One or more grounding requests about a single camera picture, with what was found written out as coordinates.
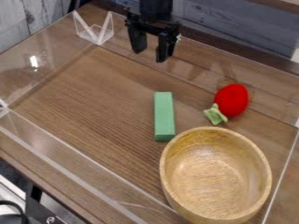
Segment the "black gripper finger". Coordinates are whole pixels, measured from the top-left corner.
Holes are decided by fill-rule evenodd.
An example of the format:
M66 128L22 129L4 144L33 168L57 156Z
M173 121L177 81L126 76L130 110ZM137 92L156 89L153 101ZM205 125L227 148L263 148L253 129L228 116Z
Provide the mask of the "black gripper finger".
M169 56L173 55L173 48L176 45L177 38L166 33L161 32L157 38L157 48L156 48L156 62L162 63Z
M142 31L138 31L134 27L129 26L128 37L132 46L132 50L134 53L140 53L146 48L146 36Z

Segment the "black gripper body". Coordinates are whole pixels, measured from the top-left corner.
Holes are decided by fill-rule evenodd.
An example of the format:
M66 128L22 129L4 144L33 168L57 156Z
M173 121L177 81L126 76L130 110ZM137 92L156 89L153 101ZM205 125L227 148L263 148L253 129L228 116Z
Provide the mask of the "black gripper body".
M125 27L130 39L145 39L146 34L177 39L180 24L172 17L173 0L138 0L125 10Z

